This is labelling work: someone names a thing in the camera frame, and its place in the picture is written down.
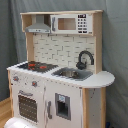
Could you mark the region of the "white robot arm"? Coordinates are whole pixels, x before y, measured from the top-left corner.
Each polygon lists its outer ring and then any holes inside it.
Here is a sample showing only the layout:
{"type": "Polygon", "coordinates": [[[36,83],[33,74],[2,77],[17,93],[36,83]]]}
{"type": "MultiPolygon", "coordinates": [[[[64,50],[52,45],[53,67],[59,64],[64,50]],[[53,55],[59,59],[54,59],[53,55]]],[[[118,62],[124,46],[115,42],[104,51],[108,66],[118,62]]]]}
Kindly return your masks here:
{"type": "Polygon", "coordinates": [[[4,128],[36,128],[31,123],[24,119],[13,117],[10,118],[4,125],[4,128]]]}

